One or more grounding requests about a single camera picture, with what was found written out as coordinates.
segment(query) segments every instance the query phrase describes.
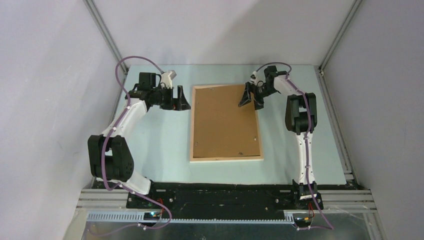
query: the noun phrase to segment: light blue tabletop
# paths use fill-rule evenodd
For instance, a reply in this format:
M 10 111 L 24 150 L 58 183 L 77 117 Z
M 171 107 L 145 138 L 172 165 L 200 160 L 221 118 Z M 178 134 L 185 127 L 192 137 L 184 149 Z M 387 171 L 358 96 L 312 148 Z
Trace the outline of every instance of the light blue tabletop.
M 164 71 L 177 73 L 172 84 L 182 85 L 185 97 L 192 103 L 192 86 L 244 84 L 257 65 L 164 65 Z M 324 100 L 312 65 L 294 65 L 291 79 L 302 90 L 315 93 L 318 124 L 313 132 L 312 161 L 316 182 L 346 184 L 336 142 Z M 139 80 L 139 72 L 157 72 L 150 65 L 132 65 L 125 82 L 127 90 Z M 298 153 L 292 132 L 285 126 L 287 96 L 275 93 L 264 99 L 258 111 L 262 138 L 263 161 L 190 163 L 190 111 L 168 111 L 150 108 L 127 138 L 135 170 L 156 182 L 217 184 L 292 184 L 298 166 Z M 117 114 L 124 106 L 124 94 Z

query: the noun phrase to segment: cable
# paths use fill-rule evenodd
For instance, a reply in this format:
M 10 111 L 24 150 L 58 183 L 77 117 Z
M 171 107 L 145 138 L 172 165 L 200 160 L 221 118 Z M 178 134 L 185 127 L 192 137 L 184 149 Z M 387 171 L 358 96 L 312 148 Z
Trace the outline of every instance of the cable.
M 130 94 L 128 93 L 128 91 L 125 89 L 125 87 L 124 87 L 124 85 L 121 83 L 121 81 L 120 81 L 120 79 L 119 79 L 119 76 L 118 76 L 118 68 L 120 67 L 120 65 L 121 65 L 121 63 L 123 62 L 123 61 L 125 61 L 125 60 L 127 60 L 127 59 L 143 59 L 143 60 L 146 60 L 146 61 L 148 61 L 149 63 L 151 63 L 151 64 L 153 64 L 158 70 L 159 70 L 159 72 L 161 73 L 161 74 L 163 74 L 164 73 L 164 71 L 158 66 L 158 65 L 156 65 L 156 63 L 154 63 L 152 60 L 150 60 L 150 59 L 148 59 L 148 58 L 146 58 L 146 57 L 143 57 L 143 56 L 127 56 L 127 57 L 124 57 L 124 58 L 122 58 L 117 64 L 116 64 L 116 67 L 115 67 L 115 77 L 116 77 L 116 81 L 118 82 L 118 84 L 119 84 L 119 86 L 120 86 L 120 88 L 125 92 L 125 94 L 126 94 L 126 97 L 127 97 L 127 101 L 126 101 L 126 108 L 124 108 L 124 110 L 122 111 L 122 113 L 119 115 L 119 117 L 118 117 L 118 119 L 116 120 L 116 122 L 114 123 L 114 125 L 113 125 L 113 128 L 111 128 L 110 129 L 110 131 L 107 133 L 107 135 L 106 135 L 106 138 L 104 139 L 104 143 L 103 143 L 103 146 L 102 146 L 102 148 L 101 148 L 101 177 L 103 178 L 103 183 L 104 183 L 104 187 L 108 190 L 108 191 L 112 191 L 113 189 L 115 189 L 117 186 L 120 186 L 120 187 L 122 187 L 123 189 L 125 189 L 125 190 L 127 190 L 128 192 L 130 192 L 130 193 L 132 193 L 132 194 L 135 194 L 135 195 L 137 195 L 138 197 L 140 197 L 140 198 L 143 198 L 143 199 L 145 199 L 145 200 L 147 200 L 147 201 L 149 201 L 149 202 L 152 202 L 152 203 L 154 203 L 154 204 L 156 204 L 156 205 L 158 205 L 158 206 L 160 206 L 160 207 L 162 207 L 163 209 L 165 209 L 165 211 L 167 211 L 167 213 L 168 213 L 168 215 L 169 215 L 169 219 L 168 219 L 168 221 L 164 224 L 164 225 L 161 225 L 161 226 L 146 226 L 146 225 L 142 225 L 141 223 L 131 223 L 131 224 L 128 224 L 128 225 L 125 225 L 125 226 L 123 226 L 123 227 L 120 227 L 120 228 L 118 228 L 118 229 L 115 229 L 115 230 L 113 230 L 113 231 L 111 231 L 111 232 L 108 232 L 108 233 L 105 233 L 105 234 L 97 234 L 97 233 L 94 233 L 93 234 L 93 232 L 91 232 L 90 230 L 88 230 L 91 234 L 93 234 L 93 235 L 96 235 L 96 236 L 98 236 L 98 237 L 102 237 L 102 236 L 108 236 L 108 235 L 111 235 L 111 234 L 113 234 L 113 233 L 116 233 L 116 232 L 118 232 L 118 231 L 120 231 L 120 230 L 122 230 L 122 229 L 125 229 L 125 228 L 128 228 L 128 227 L 132 227 L 132 226 L 138 226 L 138 227 L 143 227 L 144 229 L 160 229 L 160 228 L 163 228 L 163 227 L 165 227 L 166 225 L 168 225 L 170 222 L 171 222 L 171 220 L 172 220 L 172 213 L 171 213 L 171 211 L 165 206 L 165 205 L 163 205 L 163 204 L 161 204 L 161 203 L 159 203 L 159 202 L 157 202 L 157 201 L 155 201 L 155 200 L 153 200 L 153 199 L 150 199 L 149 197 L 147 197 L 147 196 L 144 196 L 143 194 L 141 194 L 141 193 L 138 193 L 138 192 L 135 192 L 135 191 L 133 191 L 132 189 L 130 189 L 130 188 L 128 188 L 128 187 L 126 187 L 126 186 L 124 186 L 123 184 L 121 184 L 121 183 L 116 183 L 114 186 L 112 186 L 112 187 L 110 187 L 109 186 L 109 184 L 108 184 L 108 181 L 107 181 L 107 177 L 106 177 L 106 167 L 105 167 L 105 155 L 106 155 L 106 146 L 107 146 L 107 143 L 108 143 L 108 141 L 109 141 L 109 139 L 110 139 L 110 137 L 111 137 L 111 135 L 112 135 L 112 133 L 114 132 L 114 130 L 116 129 L 116 127 L 118 126 L 118 124 L 121 122 L 121 120 L 122 120 L 122 118 L 125 116 L 125 114 L 127 113 L 127 111 L 128 111 L 128 109 L 129 109 L 129 107 L 130 107 L 130 105 L 131 105 L 131 97 L 130 97 Z
M 330 223 L 330 221 L 327 219 L 327 217 L 324 215 L 323 211 L 320 208 L 320 205 L 317 202 L 317 199 L 314 196 L 314 191 L 312 190 L 311 187 L 311 183 L 309 181 L 309 169 L 307 169 L 307 167 L 309 166 L 309 146 L 308 146 L 308 133 L 311 131 L 312 128 L 312 119 L 311 119 L 311 111 L 309 109 L 309 103 L 308 103 L 308 99 L 305 95 L 305 93 L 300 90 L 292 81 L 290 81 L 289 79 L 289 74 L 287 73 L 286 77 L 285 77 L 286 81 L 300 94 L 302 94 L 303 96 L 303 100 L 305 102 L 305 107 L 306 107 L 306 113 L 307 113 L 307 131 L 304 133 L 304 140 L 305 140 L 305 145 L 306 145 L 306 182 L 307 182 L 307 187 L 309 188 L 309 192 L 312 195 L 312 200 L 315 203 L 316 208 L 318 209 L 319 213 L 321 214 L 322 218 L 325 220 L 325 222 L 328 224 L 328 226 L 309 226 L 309 227 L 298 227 L 299 230 L 309 230 L 309 229 L 329 229 L 329 230 L 334 230 L 334 226 Z
M 265 63 L 264 65 L 260 66 L 260 67 L 256 70 L 256 72 L 259 72 L 259 70 L 261 70 L 261 68 L 263 68 L 263 67 L 265 67 L 265 66 L 267 66 L 267 65 L 271 65 L 271 64 L 280 64 L 280 65 L 287 66 L 287 67 L 288 67 L 287 76 L 288 76 L 288 75 L 289 75 L 289 73 L 292 71 L 292 66 L 290 66 L 289 64 L 287 64 L 287 63 L 285 63 L 285 62 L 282 62 L 282 61 L 273 61 L 273 62 Z

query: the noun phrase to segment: wooden board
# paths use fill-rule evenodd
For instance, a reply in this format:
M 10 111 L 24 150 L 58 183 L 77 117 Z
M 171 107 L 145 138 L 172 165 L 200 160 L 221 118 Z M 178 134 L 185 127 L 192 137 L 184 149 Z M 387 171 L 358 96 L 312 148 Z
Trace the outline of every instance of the wooden board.
M 244 89 L 244 84 L 193 87 L 191 162 L 264 159 L 255 106 L 238 107 Z

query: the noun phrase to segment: gray wall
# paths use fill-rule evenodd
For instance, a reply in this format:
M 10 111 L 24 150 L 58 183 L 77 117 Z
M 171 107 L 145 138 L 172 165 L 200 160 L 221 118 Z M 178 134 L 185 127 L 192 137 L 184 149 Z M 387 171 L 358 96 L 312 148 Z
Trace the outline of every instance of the gray wall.
M 324 76 L 388 239 L 423 239 L 424 1 L 365 1 Z
M 115 61 L 81 0 L 0 1 L 0 239 L 59 240 L 91 179 Z

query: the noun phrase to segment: metal frame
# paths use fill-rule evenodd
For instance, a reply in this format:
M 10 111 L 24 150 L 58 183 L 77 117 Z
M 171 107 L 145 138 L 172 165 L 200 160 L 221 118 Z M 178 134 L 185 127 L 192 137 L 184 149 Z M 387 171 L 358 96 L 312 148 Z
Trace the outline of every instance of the metal frame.
M 339 125 L 337 118 L 336 110 L 332 99 L 329 94 L 329 89 L 324 79 L 323 70 L 327 66 L 329 60 L 331 59 L 335 49 L 337 48 L 340 40 L 343 35 L 346 33 L 347 28 L 352 22 L 352 19 L 358 12 L 358 9 L 362 5 L 364 0 L 355 0 L 352 4 L 352 7 L 346 16 L 344 22 L 340 26 L 336 37 L 334 38 L 331 47 L 328 49 L 325 57 L 322 60 L 320 66 L 315 67 L 317 80 L 324 98 L 325 107 L 327 114 L 330 119 L 332 126 L 333 134 L 336 140 L 336 145 L 340 154 L 340 160 L 343 166 L 344 175 L 347 181 L 347 186 L 358 186 L 356 184 L 355 171 L 353 169 L 348 150 L 343 138 L 342 130 Z M 90 12 L 94 22 L 96 23 L 100 33 L 102 34 L 107 46 L 109 47 L 113 57 L 116 62 L 122 59 L 122 55 L 114 42 L 111 33 L 109 32 L 99 10 L 97 9 L 94 0 L 84 0 L 84 3 Z M 125 83 L 128 66 L 125 63 L 120 65 L 121 70 L 123 71 L 125 78 L 123 82 Z M 116 103 L 114 106 L 114 112 L 112 114 L 111 120 L 115 116 L 116 109 L 119 104 L 121 94 L 118 95 Z M 349 213 L 349 214 L 362 214 L 364 221 L 366 222 L 367 230 L 369 237 L 372 240 L 386 240 L 387 237 L 383 231 L 381 220 L 377 212 L 377 207 L 374 203 L 373 196 L 370 190 L 320 190 L 322 195 L 322 201 L 324 205 L 324 213 L 327 214 L 336 214 L 336 213 Z M 107 191 L 105 189 L 83 189 L 79 196 L 79 200 L 76 206 L 75 215 L 80 210 L 88 211 L 90 214 L 99 214 L 99 213 L 108 213 L 114 214 L 115 217 L 104 217 L 102 221 L 111 221 L 119 222 L 117 218 L 130 218 L 129 216 L 139 216 L 144 212 L 151 212 L 152 209 L 127 209 L 127 200 L 128 192 L 122 189 L 115 189 L 114 191 Z M 293 216 L 293 214 L 306 214 L 307 210 L 284 210 L 286 218 Z M 212 223 L 210 221 L 198 221 L 196 219 L 176 219 L 176 222 L 181 223 Z M 249 221 L 248 223 L 269 223 L 262 221 Z M 279 222 L 275 221 L 273 223 L 286 223 L 285 221 Z

